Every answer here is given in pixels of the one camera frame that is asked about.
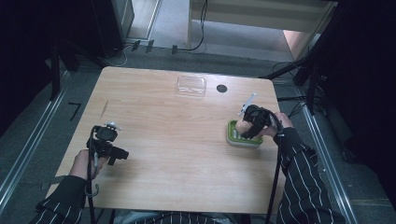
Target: person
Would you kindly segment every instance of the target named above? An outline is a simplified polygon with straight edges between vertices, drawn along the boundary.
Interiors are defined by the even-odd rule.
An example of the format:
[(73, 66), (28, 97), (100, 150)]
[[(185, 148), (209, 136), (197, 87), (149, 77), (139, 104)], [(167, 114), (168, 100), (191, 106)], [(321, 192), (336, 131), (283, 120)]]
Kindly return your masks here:
[[(283, 137), (279, 140), (273, 127), (262, 129), (259, 135), (272, 136), (275, 142), (282, 146), (281, 169), (286, 182), (276, 223), (346, 223), (344, 217), (332, 209), (328, 191), (318, 173), (317, 152), (303, 143), (284, 113), (276, 112), (275, 115), (284, 127)], [(80, 222), (85, 203), (84, 188), (87, 183), (88, 156), (88, 150), (81, 150), (78, 153), (70, 174), (46, 200), (37, 205), (37, 215), (31, 223)], [(99, 160), (99, 168), (102, 168), (106, 160), (107, 158)], [(163, 212), (141, 218), (136, 223), (157, 221), (172, 223), (172, 220), (177, 223), (203, 223), (207, 219), (207, 214)], [(220, 219), (213, 217), (211, 220), (215, 223), (221, 222)]]

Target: sleeve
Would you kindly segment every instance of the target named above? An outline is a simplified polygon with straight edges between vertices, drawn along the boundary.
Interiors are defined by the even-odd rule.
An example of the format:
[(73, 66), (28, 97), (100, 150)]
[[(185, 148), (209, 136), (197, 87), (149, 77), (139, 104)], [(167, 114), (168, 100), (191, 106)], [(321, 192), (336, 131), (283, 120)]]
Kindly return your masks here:
[(286, 177), (277, 223), (346, 223), (332, 210), (329, 193), (318, 173), (318, 154), (303, 143), (296, 130), (286, 128), (275, 137), (281, 146), (281, 166)]
[(58, 188), (35, 207), (37, 215), (30, 223), (79, 223), (86, 184), (83, 178), (67, 175)]

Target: wooden tabletop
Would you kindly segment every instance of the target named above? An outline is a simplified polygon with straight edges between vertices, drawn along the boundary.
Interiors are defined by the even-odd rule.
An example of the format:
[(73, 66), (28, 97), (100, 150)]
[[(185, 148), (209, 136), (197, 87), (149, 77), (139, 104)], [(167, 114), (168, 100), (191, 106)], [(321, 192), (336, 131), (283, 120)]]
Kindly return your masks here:
[[(205, 80), (205, 95), (181, 94), (179, 77)], [(227, 87), (219, 92), (218, 85)], [(94, 125), (116, 121), (113, 146), (128, 160), (105, 165), (93, 198), (102, 208), (263, 214), (276, 168), (277, 146), (233, 147), (227, 123), (242, 104), (278, 111), (270, 80), (133, 68), (105, 68), (92, 92), (57, 175), (67, 175)], [(280, 175), (274, 212), (285, 178)]]

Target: green container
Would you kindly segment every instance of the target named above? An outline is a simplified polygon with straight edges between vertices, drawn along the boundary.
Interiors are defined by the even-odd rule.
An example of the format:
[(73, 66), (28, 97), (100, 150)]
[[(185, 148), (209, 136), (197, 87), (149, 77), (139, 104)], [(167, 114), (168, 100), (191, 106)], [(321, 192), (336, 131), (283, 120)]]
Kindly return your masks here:
[(262, 137), (246, 139), (235, 129), (237, 120), (230, 120), (227, 125), (227, 142), (233, 146), (259, 147), (262, 144)]

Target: hand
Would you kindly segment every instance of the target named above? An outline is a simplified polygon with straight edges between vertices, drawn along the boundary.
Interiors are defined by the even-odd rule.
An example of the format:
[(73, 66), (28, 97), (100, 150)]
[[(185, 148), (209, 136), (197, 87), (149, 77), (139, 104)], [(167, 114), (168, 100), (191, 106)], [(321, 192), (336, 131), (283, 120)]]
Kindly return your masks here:
[[(279, 121), (282, 123), (283, 128), (293, 127), (291, 120), (288, 118), (286, 114), (280, 112), (275, 112), (274, 114), (276, 115), (277, 119), (279, 119)], [(276, 129), (273, 126), (266, 127), (262, 129), (262, 131), (258, 135), (269, 135), (274, 137), (276, 135)]]
[[(70, 169), (69, 175), (75, 175), (81, 177), (85, 180), (88, 179), (87, 176), (87, 167), (88, 167), (88, 158), (90, 157), (88, 149), (82, 149), (77, 156), (75, 157), (72, 168)], [(95, 179), (99, 174), (99, 171), (102, 169), (103, 164), (108, 160), (108, 157), (101, 157), (98, 160), (98, 171), (95, 174), (95, 168), (93, 167), (93, 160), (91, 162), (92, 168), (92, 179)]]

